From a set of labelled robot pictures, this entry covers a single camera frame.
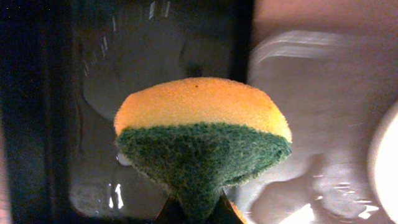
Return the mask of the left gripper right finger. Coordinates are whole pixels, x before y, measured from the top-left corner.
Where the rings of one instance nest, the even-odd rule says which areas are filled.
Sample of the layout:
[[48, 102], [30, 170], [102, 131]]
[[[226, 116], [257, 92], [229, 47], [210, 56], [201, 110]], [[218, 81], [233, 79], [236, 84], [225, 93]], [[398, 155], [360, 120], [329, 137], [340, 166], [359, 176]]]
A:
[[214, 224], [244, 224], [224, 191], [222, 191], [214, 209]]

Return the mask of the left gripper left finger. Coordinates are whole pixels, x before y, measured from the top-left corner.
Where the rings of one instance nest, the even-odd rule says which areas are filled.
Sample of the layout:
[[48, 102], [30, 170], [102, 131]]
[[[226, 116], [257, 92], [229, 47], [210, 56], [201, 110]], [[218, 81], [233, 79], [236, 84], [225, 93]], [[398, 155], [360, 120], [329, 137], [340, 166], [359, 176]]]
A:
[[178, 200], [169, 197], [152, 224], [184, 224], [185, 214]]

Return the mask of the green and yellow sponge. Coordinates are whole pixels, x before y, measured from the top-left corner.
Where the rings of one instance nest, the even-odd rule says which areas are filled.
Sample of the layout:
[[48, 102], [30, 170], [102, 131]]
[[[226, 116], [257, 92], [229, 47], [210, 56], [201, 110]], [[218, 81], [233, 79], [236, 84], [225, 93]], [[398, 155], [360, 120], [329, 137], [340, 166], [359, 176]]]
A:
[[185, 78], [129, 95], [114, 118], [116, 145], [164, 186], [185, 223], [205, 223], [223, 189], [291, 154], [285, 116], [263, 91], [225, 78]]

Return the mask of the cream white plate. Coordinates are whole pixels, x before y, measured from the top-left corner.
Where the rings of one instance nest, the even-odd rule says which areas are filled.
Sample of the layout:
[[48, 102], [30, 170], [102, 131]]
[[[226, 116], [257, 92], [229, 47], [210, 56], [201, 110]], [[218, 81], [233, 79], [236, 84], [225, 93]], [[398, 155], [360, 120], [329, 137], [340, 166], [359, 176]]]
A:
[[372, 191], [388, 217], [397, 223], [397, 103], [380, 120], [368, 154]]

